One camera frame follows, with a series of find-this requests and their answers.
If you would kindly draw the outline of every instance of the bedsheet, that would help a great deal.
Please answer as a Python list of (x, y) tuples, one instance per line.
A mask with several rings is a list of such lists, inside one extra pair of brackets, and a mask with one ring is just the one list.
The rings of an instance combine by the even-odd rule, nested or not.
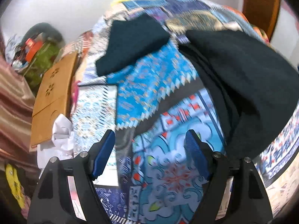
[[(142, 13), (149, 14), (161, 23), (171, 34), (169, 43), (173, 46), (188, 42), (184, 35), (188, 29), (238, 29), (262, 43), (269, 42), (263, 31), (250, 25), (242, 13), (207, 0), (126, 1), (114, 5), (99, 19), (89, 31), (93, 35), (91, 40), (81, 36), (83, 41), (76, 43), (79, 45), (77, 49), (83, 51), (84, 44), (87, 50), (81, 56), (81, 65), (75, 75), (77, 85), (115, 83), (118, 85), (118, 97), (126, 97), (127, 88), (119, 90), (121, 86), (134, 86), (134, 78), (138, 78), (138, 85), (145, 82), (142, 81), (142, 73), (135, 73), (134, 69), (140, 63), (146, 68), (153, 68), (153, 62), (146, 58), (141, 58), (136, 68), (127, 67), (116, 74), (98, 77), (95, 72), (95, 61), (105, 54), (112, 21), (133, 19)], [(187, 70), (194, 70), (190, 64), (186, 64), (186, 67)], [(178, 85), (176, 80), (173, 82), (170, 78), (169, 88), (164, 87), (163, 97), (159, 97), (153, 110), (147, 110), (148, 113), (137, 110), (137, 113), (134, 111), (131, 114), (129, 109), (140, 100), (137, 94), (131, 94), (135, 102), (132, 106), (122, 105), (123, 111), (120, 113), (117, 110), (119, 103), (125, 100), (117, 102), (115, 99), (111, 103), (115, 105), (113, 110), (116, 112), (117, 171), (114, 174), (118, 175), (119, 186), (98, 186), (96, 191), (113, 223), (124, 224), (128, 220), (155, 224), (188, 223), (200, 203), (202, 184), (206, 180), (198, 174), (184, 149), (185, 133), (188, 129), (194, 129), (213, 150), (223, 151), (225, 142), (208, 91), (197, 74), (188, 74), (190, 77), (186, 75), (180, 78)], [(155, 90), (162, 88), (158, 84)], [(88, 98), (84, 100), (83, 103), (90, 102)], [(299, 183), (298, 119), (297, 106), (279, 136), (255, 159), (274, 215), (292, 196)], [(97, 133), (96, 128), (89, 131), (90, 135)], [(78, 140), (78, 149), (82, 144), (80, 142)], [(228, 206), (230, 184), (231, 180), (225, 190), (219, 218), (225, 215)]]
[[(78, 88), (76, 110), (72, 114), (75, 132), (74, 156), (88, 151), (103, 137), (106, 130), (115, 130), (115, 103), (117, 86), (86, 85)], [(108, 159), (104, 172), (94, 184), (118, 185), (115, 148)]]

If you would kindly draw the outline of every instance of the brown cardboard panel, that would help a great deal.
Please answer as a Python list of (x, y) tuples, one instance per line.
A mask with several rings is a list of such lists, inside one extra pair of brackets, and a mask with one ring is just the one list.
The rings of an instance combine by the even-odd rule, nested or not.
[(68, 117), (76, 61), (77, 52), (66, 55), (44, 74), (33, 108), (31, 146), (51, 140), (53, 123), (59, 114)]

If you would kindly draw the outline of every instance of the blue printed fabric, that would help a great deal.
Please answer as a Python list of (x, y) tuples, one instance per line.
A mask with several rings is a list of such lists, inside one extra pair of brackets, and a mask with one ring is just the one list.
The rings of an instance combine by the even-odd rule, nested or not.
[(167, 5), (164, 6), (164, 9), (171, 11), (173, 15), (180, 14), (186, 11), (192, 10), (208, 10), (209, 6), (198, 1), (192, 0), (189, 2), (183, 2), (178, 0), (166, 0)]
[(131, 0), (123, 2), (127, 9), (134, 9), (137, 7), (147, 8), (155, 6), (163, 6), (167, 4), (166, 0)]
[(214, 151), (223, 152), (223, 136), (206, 89), (183, 99), (132, 140), (128, 191), (98, 188), (103, 206), (115, 223), (188, 223), (203, 196), (206, 180), (185, 150), (193, 129)]
[(185, 82), (195, 80), (197, 72), (173, 42), (107, 76), (108, 84), (118, 84), (117, 129), (136, 127), (148, 119), (166, 96)]
[(159, 7), (147, 8), (145, 9), (145, 12), (149, 16), (155, 18), (161, 25), (164, 25), (165, 20), (168, 19), (167, 14)]
[(262, 37), (260, 37), (257, 32), (255, 32), (250, 25), (250, 23), (246, 22), (241, 16), (238, 14), (232, 12), (232, 11), (227, 11), (224, 9), (215, 9), (210, 11), (211, 14), (216, 16), (222, 23), (229, 23), (232, 21), (237, 22), (242, 30), (247, 33), (249, 36), (263, 42)]

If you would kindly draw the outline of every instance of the blue gripper pad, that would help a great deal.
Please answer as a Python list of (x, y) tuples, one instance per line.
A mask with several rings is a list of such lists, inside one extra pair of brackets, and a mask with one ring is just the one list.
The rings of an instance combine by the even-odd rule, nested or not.
[(102, 137), (101, 141), (96, 144), (99, 144), (100, 149), (95, 157), (93, 164), (94, 167), (91, 176), (94, 179), (102, 175), (104, 171), (104, 168), (108, 162), (108, 159), (115, 144), (115, 133), (112, 130), (107, 130), (104, 136)]
[(209, 180), (212, 172), (212, 154), (213, 151), (210, 146), (202, 142), (194, 130), (188, 130), (186, 133), (186, 150), (191, 154), (194, 161), (194, 165), (197, 168), (199, 174), (206, 180)]

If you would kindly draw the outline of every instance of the pink curtain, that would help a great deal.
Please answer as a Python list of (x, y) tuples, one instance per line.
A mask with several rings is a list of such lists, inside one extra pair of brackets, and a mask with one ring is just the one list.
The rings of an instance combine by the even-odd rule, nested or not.
[(36, 153), (29, 152), (35, 97), (24, 77), (0, 56), (0, 160), (37, 173)]

